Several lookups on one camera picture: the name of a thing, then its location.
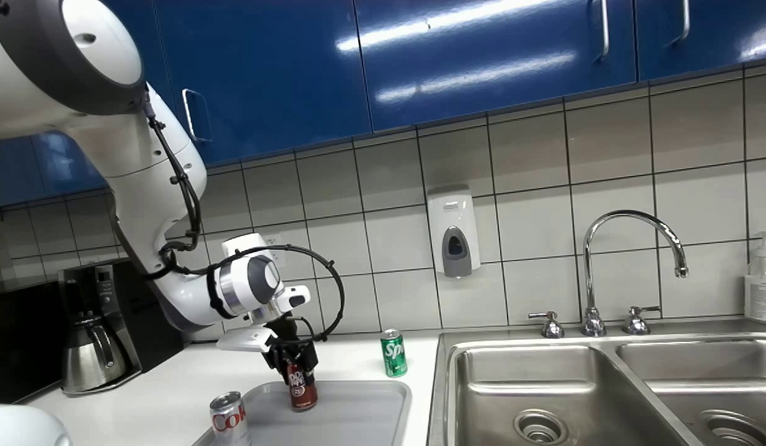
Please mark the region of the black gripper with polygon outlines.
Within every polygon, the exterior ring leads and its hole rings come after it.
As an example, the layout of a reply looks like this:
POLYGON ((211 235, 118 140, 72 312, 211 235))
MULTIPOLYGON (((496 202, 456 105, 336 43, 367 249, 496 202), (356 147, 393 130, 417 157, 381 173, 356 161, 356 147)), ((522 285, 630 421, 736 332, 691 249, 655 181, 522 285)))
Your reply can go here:
POLYGON ((275 341, 265 353, 267 368, 288 386, 288 365, 294 363, 304 373, 304 385, 315 386, 316 353, 315 353, 315 329, 304 318, 279 318, 270 322, 275 341))

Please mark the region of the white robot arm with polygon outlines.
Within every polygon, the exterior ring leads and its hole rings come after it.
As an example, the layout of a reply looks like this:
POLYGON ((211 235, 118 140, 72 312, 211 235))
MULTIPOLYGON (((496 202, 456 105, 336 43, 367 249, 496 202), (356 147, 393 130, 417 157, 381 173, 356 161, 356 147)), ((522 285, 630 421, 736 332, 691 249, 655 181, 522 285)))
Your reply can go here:
POLYGON ((197 218, 206 167, 101 0, 0 0, 0 140, 44 132, 70 137, 105 181, 123 250, 175 329, 247 315, 246 350, 290 386, 311 378, 315 350, 291 322, 310 290, 279 281, 260 235, 228 240, 202 271, 177 262, 195 240, 167 232, 197 218))

